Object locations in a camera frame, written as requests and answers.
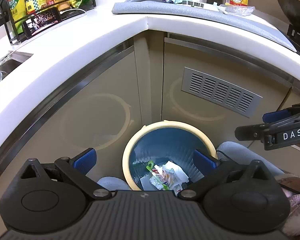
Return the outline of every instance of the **white countertop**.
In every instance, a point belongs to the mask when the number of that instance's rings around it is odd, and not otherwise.
[[[109,49],[145,30],[177,33],[220,43],[264,60],[300,80],[300,56],[266,38],[232,26],[190,17],[113,15],[114,1],[105,1],[108,0],[99,0],[101,5],[97,9],[49,29],[17,49],[33,56],[0,82],[0,146],[18,124],[64,81]],[[0,58],[14,49],[7,37],[0,40]]]

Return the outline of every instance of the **yellow bottle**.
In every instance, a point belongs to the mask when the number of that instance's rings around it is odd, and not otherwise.
[[[17,21],[20,18],[26,16],[25,0],[8,0],[8,3],[14,21]],[[18,34],[23,32],[21,26],[22,22],[23,21],[20,21],[15,24]]]

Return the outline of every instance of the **ventilation grille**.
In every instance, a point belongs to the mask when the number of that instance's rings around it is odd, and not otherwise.
[[[253,114],[262,98],[227,81],[186,67],[181,90],[247,117]]]

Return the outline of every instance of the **black metal rack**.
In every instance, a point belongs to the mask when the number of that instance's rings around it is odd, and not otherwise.
[[[15,24],[16,24],[17,22],[26,20],[26,19],[28,19],[29,17],[31,17],[32,15],[34,15],[34,14],[37,14],[37,13],[43,11],[43,10],[46,10],[47,8],[54,7],[54,6],[56,6],[56,5],[60,4],[60,3],[64,3],[64,2],[67,2],[67,1],[70,1],[70,0],[62,0],[62,1],[60,1],[60,2],[57,2],[57,3],[54,3],[54,4],[52,4],[52,5],[46,6],[45,8],[36,10],[36,11],[34,11],[33,13],[27,14],[26,16],[24,16],[24,17],[18,19],[17,21],[15,21],[15,20],[13,19],[13,17],[12,17],[12,14],[11,14],[11,11],[10,11],[10,7],[9,7],[8,0],[0,0],[0,10],[1,10],[1,13],[2,13],[2,18],[4,19],[4,27],[5,27],[5,29],[6,29],[6,32],[7,32],[9,41],[10,41],[10,44],[13,44],[13,43],[12,43],[12,39],[11,39],[10,34],[9,34],[9,30],[8,30],[8,26],[7,26],[7,21],[6,21],[6,15],[8,16],[8,18],[9,18],[9,20],[10,20],[10,22],[11,22],[11,27],[12,27],[13,32],[14,32],[14,34],[15,34],[15,37],[16,37],[16,39],[17,39],[17,41],[18,41],[18,44],[20,44],[21,42],[23,42],[24,40],[26,40],[26,36],[25,36],[23,33],[18,34],[17,29],[16,29],[16,26],[15,26]],[[85,11],[88,11],[88,10],[90,10],[90,9],[95,8],[96,6],[97,6],[97,5],[96,5],[96,0],[90,0],[90,1],[89,1],[89,4],[83,6],[82,9],[84,9]]]

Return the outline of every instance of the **black pan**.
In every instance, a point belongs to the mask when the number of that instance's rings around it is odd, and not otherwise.
[[[294,29],[300,33],[300,1],[278,0],[279,5]]]

